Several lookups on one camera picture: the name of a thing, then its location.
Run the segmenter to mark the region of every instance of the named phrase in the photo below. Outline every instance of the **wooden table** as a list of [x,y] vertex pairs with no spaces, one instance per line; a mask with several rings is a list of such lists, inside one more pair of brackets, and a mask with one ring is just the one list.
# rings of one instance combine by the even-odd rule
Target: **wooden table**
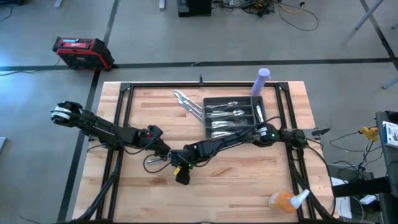
[[[104,83],[99,100],[97,115],[111,122],[119,87],[120,82]],[[289,82],[289,87],[298,128],[314,128],[304,82]],[[202,103],[204,97],[250,94],[250,88],[246,87],[179,90],[196,103]],[[262,97],[266,116],[278,116],[275,90],[265,88]],[[286,101],[284,108],[287,119],[290,119]],[[270,123],[277,128],[280,126],[278,119]],[[185,144],[204,139],[203,125],[177,103],[173,88],[135,87],[130,125],[146,128],[149,124],[156,124],[164,131],[162,139],[172,149],[181,149]],[[318,144],[310,145],[322,153]],[[101,148],[88,153],[73,212],[74,218],[86,210],[100,190],[106,154],[107,151]],[[285,214],[271,210],[268,206],[271,194],[279,190],[292,192],[286,149],[281,142],[265,148],[244,144],[223,151],[207,166],[194,168],[188,186],[176,183],[174,167],[171,166],[157,174],[145,172],[142,160],[149,154],[149,151],[145,151],[135,156],[124,155],[114,222],[297,221],[296,213]],[[305,163],[312,192],[330,211],[333,194],[324,163],[310,150],[305,150]],[[109,198],[110,191],[104,206],[104,217],[107,216]]]

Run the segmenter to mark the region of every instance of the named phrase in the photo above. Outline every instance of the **black utensil tray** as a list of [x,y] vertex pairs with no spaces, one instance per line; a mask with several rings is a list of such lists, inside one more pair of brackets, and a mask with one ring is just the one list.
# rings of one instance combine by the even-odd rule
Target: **black utensil tray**
[[[236,104],[228,105],[228,102],[235,101]],[[212,138],[211,134],[216,131],[237,132],[252,128],[253,125],[260,123],[256,107],[260,106],[262,118],[265,121],[266,113],[262,96],[231,96],[231,97],[214,97],[204,98],[204,119],[205,119],[205,135],[206,138]],[[214,111],[233,112],[234,110],[242,110],[242,115],[228,115],[220,118],[211,118],[209,113]],[[212,126],[214,121],[230,121],[230,126],[216,128]]]

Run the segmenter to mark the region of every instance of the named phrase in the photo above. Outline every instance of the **spray bottle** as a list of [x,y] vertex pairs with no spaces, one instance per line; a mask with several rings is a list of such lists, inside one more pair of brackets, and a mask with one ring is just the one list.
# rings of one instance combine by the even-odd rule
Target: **spray bottle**
[[298,195],[286,191],[276,192],[271,195],[269,206],[270,208],[279,209],[286,213],[292,213],[299,208],[309,193],[310,191],[307,189]]
[[251,95],[258,96],[261,94],[261,90],[264,87],[266,79],[271,80],[271,72],[268,68],[261,68],[259,70],[259,76],[257,77],[256,81],[251,88]]

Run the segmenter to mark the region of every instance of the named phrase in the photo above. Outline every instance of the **gray floor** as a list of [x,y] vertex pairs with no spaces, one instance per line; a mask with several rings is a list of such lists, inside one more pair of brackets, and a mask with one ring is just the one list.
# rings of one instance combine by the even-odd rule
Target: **gray floor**
[[[109,40],[117,63],[388,57],[370,22],[353,32],[364,15],[359,1],[308,0],[306,8],[320,20],[314,32],[295,30],[283,23],[278,14],[258,19],[241,11],[215,10],[211,17],[179,19],[173,1],[169,0],[164,12],[159,12],[158,3],[121,0]],[[51,47],[58,35],[103,38],[113,1],[65,0],[61,9],[54,9],[52,4],[53,1],[32,0],[15,8],[10,19],[0,22],[0,69],[54,64],[57,57]],[[375,13],[396,54],[398,30],[389,27],[398,21],[394,11],[397,4],[385,0]],[[0,18],[5,15],[7,10],[0,7]],[[284,16],[298,26],[313,25],[306,15]],[[344,159],[357,164],[361,153],[339,151],[330,147],[328,140],[374,125],[376,111],[398,110],[398,85],[388,90],[379,88],[398,75],[392,63],[268,67],[275,80],[305,82],[317,126],[331,128],[323,140],[328,162]],[[101,73],[93,111],[103,82],[198,80],[199,74],[205,81],[254,80],[259,68],[148,68]],[[84,105],[92,78],[93,72],[73,70],[0,77],[0,136],[9,138],[0,154],[0,223],[27,223],[19,215],[41,223],[56,220],[78,130],[52,124],[49,111],[63,100]],[[350,149],[364,149],[366,140],[353,136],[339,143]],[[379,153],[373,152],[368,160],[377,158]],[[385,174],[382,159],[368,168],[376,177]]]

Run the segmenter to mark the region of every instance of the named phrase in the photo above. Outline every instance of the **knife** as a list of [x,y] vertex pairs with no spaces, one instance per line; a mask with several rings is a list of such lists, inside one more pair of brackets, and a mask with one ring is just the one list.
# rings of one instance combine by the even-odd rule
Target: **knife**
[[256,109],[257,109],[257,115],[258,115],[259,121],[260,121],[261,123],[263,123],[263,122],[264,122],[264,118],[262,117],[262,112],[261,112],[260,105],[257,105],[257,106],[256,106]]
[[200,122],[202,122],[203,124],[205,123],[203,118],[199,114],[197,114],[193,109],[191,109],[191,107],[189,107],[182,100],[180,100],[180,98],[177,97],[177,101],[184,109],[186,109],[187,111],[191,112],[191,114],[193,114],[195,117],[197,117]]
[[186,100],[184,97],[179,95],[177,92],[174,92],[175,97],[177,97],[178,100],[181,100],[184,104],[188,105],[190,109],[192,109],[197,115],[200,115],[202,117],[202,111],[199,110],[199,108],[196,108],[192,106],[188,100]]
[[203,111],[203,108],[201,106],[194,103],[191,99],[185,96],[185,94],[183,94],[180,90],[174,90],[174,95],[182,101],[187,101],[188,102],[187,104],[192,104],[193,107],[198,108],[199,111]]

